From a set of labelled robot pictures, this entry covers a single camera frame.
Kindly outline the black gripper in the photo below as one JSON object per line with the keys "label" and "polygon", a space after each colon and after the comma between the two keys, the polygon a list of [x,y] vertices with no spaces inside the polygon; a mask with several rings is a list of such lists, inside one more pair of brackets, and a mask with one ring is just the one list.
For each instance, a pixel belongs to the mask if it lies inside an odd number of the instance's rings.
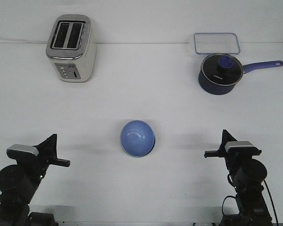
{"label": "black gripper", "polygon": [[44,179],[50,165],[69,167],[70,160],[57,157],[57,134],[52,134],[45,141],[35,146],[39,152],[38,156],[24,154],[16,160],[23,167],[28,178],[36,185]]}
{"label": "black gripper", "polygon": [[237,140],[227,131],[222,131],[222,142],[216,151],[205,151],[204,157],[219,157],[225,159],[225,165],[230,174],[236,174],[242,162],[252,156],[261,154],[258,148],[238,148]]}

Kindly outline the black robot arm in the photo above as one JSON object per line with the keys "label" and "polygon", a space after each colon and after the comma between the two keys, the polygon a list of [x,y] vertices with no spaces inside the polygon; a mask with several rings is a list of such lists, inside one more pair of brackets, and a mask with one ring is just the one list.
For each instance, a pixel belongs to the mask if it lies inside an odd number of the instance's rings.
{"label": "black robot arm", "polygon": [[205,151],[204,157],[225,160],[227,180],[235,189],[239,213],[222,213],[221,226],[271,226],[272,217],[262,195],[262,182],[267,177],[263,163],[254,159],[262,153],[249,141],[236,140],[227,130],[222,131],[222,142],[216,151]]}
{"label": "black robot arm", "polygon": [[14,144],[6,150],[16,164],[0,171],[0,226],[57,226],[51,213],[31,212],[29,204],[50,165],[69,167],[57,157],[57,135],[38,145]]}

